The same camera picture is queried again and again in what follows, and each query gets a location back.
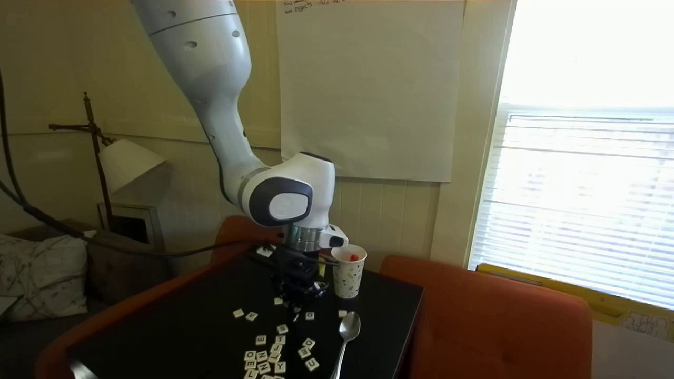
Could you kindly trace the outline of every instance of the black table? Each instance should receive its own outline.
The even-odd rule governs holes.
[[[400,374],[422,305],[417,285],[366,269],[358,299],[341,301],[328,291],[321,301],[308,302],[294,322],[292,305],[275,302],[272,282],[275,269],[245,255],[100,332],[70,356],[102,379],[235,379],[245,377],[245,352],[270,350],[280,334],[279,325],[287,324],[287,374],[280,377],[328,377],[341,346],[340,309],[357,309],[362,332],[348,346],[343,377]],[[256,344],[260,334],[267,337],[265,344]],[[308,358],[297,352],[308,339],[316,341],[310,350],[310,358],[321,364],[316,370],[310,370]]]

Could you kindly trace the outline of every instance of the whiteboard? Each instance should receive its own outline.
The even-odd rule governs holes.
[[[279,0],[282,155],[449,181],[461,0]]]

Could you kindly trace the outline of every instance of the window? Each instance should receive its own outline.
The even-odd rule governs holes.
[[[471,264],[674,309],[674,4],[521,0]]]

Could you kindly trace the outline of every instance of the chair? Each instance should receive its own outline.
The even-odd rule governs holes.
[[[412,379],[592,374],[592,315],[578,296],[400,255],[381,274],[424,289]]]

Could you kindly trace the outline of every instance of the white cup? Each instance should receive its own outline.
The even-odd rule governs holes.
[[[346,244],[330,250],[334,284],[340,299],[355,299],[360,291],[366,250],[358,244]]]

